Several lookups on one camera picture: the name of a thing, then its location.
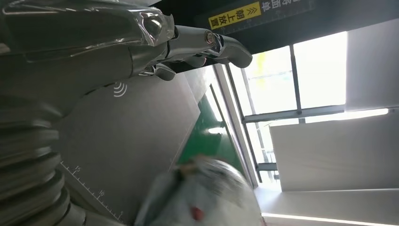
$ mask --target glass window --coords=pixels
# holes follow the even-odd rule
[[[298,124],[298,119],[284,119],[248,123],[247,129],[257,163],[276,162],[270,127]]]
[[[255,112],[251,109],[251,104],[249,103],[249,91],[244,82],[243,74],[241,72],[241,68],[234,66],[233,64],[229,64],[231,75],[234,80],[234,86],[236,88],[239,103],[241,105],[241,110],[244,116],[255,114]]]
[[[253,55],[244,79],[254,114],[296,109],[288,46]]]
[[[302,108],[345,104],[347,33],[294,45]]]
[[[360,119],[371,116],[387,114],[388,109],[376,109],[368,111],[358,111],[358,112],[344,112],[338,114],[320,115],[307,117],[305,119],[306,123],[321,122],[321,121],[335,121],[335,120],[348,120],[348,119]]]
[[[277,190],[281,189],[280,175],[278,171],[260,171],[262,183],[267,184],[269,188],[275,187]]]

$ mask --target printed ruler markings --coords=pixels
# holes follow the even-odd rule
[[[71,171],[71,170],[69,170],[69,167],[67,167],[67,166],[65,166],[64,165],[64,161],[62,161],[61,162],[61,165],[109,212],[109,213],[111,213],[114,217],[115,217],[115,219],[117,219],[117,220],[119,220],[121,223],[123,223],[121,220],[120,220],[120,217],[122,216],[122,214],[123,214],[123,211],[121,211],[120,212],[120,214],[119,214],[119,216],[117,216],[116,215],[116,213],[113,213],[112,212],[112,210],[110,209],[110,208],[108,208],[108,205],[105,205],[104,204],[104,202],[103,201],[101,201],[100,200],[100,198],[102,197],[102,196],[104,196],[105,195],[105,191],[104,190],[100,190],[100,192],[98,193],[98,196],[95,196],[94,195],[94,192],[91,192],[90,191],[90,188],[89,187],[87,187],[86,186],[86,183],[82,183],[81,181],[80,181],[80,178],[78,178],[78,177],[76,177],[75,176],[75,173],[77,173],[77,172],[80,172],[80,170],[81,170],[81,167],[79,167],[79,166],[77,166],[73,171]]]

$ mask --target green floor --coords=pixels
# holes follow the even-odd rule
[[[216,119],[207,97],[213,98],[212,95],[204,95],[199,101],[198,108],[201,113],[178,160],[178,164],[187,162],[193,156],[203,154],[223,160],[242,172],[242,166],[230,135],[226,130],[225,122],[220,122]],[[218,128],[217,130],[222,132],[211,134],[208,130],[212,128]]]

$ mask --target wifi symbol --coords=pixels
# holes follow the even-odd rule
[[[114,97],[121,97],[126,93],[128,89],[128,85],[123,82],[115,83],[115,87],[113,88],[113,96]]]

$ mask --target red spot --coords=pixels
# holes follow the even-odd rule
[[[197,207],[191,207],[191,215],[196,221],[200,221],[204,218],[204,212]]]

